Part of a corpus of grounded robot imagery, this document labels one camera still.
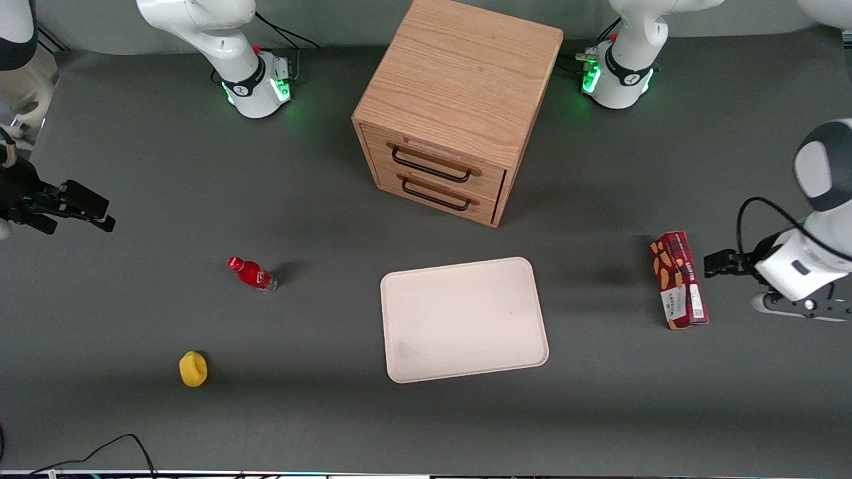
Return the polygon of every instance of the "plastic tray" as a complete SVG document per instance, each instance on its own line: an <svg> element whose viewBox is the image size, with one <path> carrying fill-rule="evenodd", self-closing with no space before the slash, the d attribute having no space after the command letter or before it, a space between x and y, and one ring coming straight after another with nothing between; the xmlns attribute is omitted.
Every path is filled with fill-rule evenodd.
<svg viewBox="0 0 852 479"><path fill-rule="evenodd" d="M522 257L390 273L382 315L396 383L541 366L549 354Z"/></svg>

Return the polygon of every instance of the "gray table surface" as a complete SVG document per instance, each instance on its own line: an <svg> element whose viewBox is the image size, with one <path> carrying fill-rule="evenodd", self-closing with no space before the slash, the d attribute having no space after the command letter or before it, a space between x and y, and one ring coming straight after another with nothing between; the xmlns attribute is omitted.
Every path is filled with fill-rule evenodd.
<svg viewBox="0 0 852 479"><path fill-rule="evenodd" d="M349 115L382 52L304 52L293 103L262 120L200 55L65 58L32 160L118 225L0 245L4 469L135 432L160 469L852 476L852 324L760 315L756 283L718 278L710 325L670 332L645 250L677 229L696 257L732 246L754 194L808 211L792 155L852 115L836 31L672 39L621 112L555 72L498 229L372 184ZM760 208L749 244L784 226ZM239 284L232 255L279 291ZM379 280L510 256L535 269L548 362L391 382ZM190 349L210 358L196 390ZM144 463L127 443L87 467Z"/></svg>

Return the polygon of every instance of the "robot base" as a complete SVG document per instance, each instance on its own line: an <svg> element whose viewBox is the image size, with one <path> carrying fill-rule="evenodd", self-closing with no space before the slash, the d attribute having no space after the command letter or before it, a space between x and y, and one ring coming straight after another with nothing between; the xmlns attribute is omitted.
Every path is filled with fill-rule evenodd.
<svg viewBox="0 0 852 479"><path fill-rule="evenodd" d="M584 55L578 55L578 60L587 65L580 91L594 98L602 107L621 110L632 106L639 100L639 96L648 91L653 69L645 78L637 78L636 84L624 86L615 73L607 68L606 62L599 60L612 44L607 40L589 47Z"/></svg>
<svg viewBox="0 0 852 479"><path fill-rule="evenodd" d="M263 51L257 55L266 64L263 80L251 95L238 96L222 84L227 100L247 118L264 118L275 113L291 98L290 66L286 58Z"/></svg>

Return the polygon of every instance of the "red box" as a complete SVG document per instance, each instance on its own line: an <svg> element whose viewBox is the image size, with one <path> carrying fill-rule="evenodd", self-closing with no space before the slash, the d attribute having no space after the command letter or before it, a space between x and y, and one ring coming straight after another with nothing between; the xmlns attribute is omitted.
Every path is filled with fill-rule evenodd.
<svg viewBox="0 0 852 479"><path fill-rule="evenodd" d="M653 272L657 275L669 329L707 324L710 317L701 297L687 234L683 231L666 233L654 241L649 250L653 255Z"/></svg>

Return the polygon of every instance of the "drawer handle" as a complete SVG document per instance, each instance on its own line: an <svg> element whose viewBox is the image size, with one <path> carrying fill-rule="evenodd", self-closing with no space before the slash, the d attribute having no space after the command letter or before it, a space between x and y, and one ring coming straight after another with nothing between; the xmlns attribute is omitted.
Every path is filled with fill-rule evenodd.
<svg viewBox="0 0 852 479"><path fill-rule="evenodd" d="M406 192L406 193L408 193L412 196L417 196L418 198L422 198L422 199L425 199L427 201L431 201L432 203L436 203L438 205L444 206L445 208L449 208L449 209L455 210L455 211L465 211L465 210L468 209L468 206L470 206L470 200L469 199L467 201L465 201L464 205L462 205L462 206L454 205L453 203L450 203L448 201L444 201L443 199L433 198L433 197L427 195L426 193L420 193L419 191L414 191L413 189L406 188L406 184L408 184L408 178L403 178L402 179L402 191L404 191L404 192Z"/></svg>
<svg viewBox="0 0 852 479"><path fill-rule="evenodd" d="M429 173L430 175L438 176L439 178L444 178L445 180L449 180L451 182L464 183L464 182L468 181L468 179L470 178L470 170L468 170L468 172L465 173L464 176L447 175L447 173L444 173L443 171L432 170L431 168L429 168L427 166L422 166L422 165L417 164L417 163L412 163L411 161L408 161L408 160L405 160L405 159L402 159L402 158L396 156L396 154L399 151L400 151L400 149L398 147L394 147L394 151L392 151L390 153L390 156L391 156L391 158L394 159L395 163L401 164L403 166L407 166L409 168L413 168L414 170L422 171L423 173Z"/></svg>

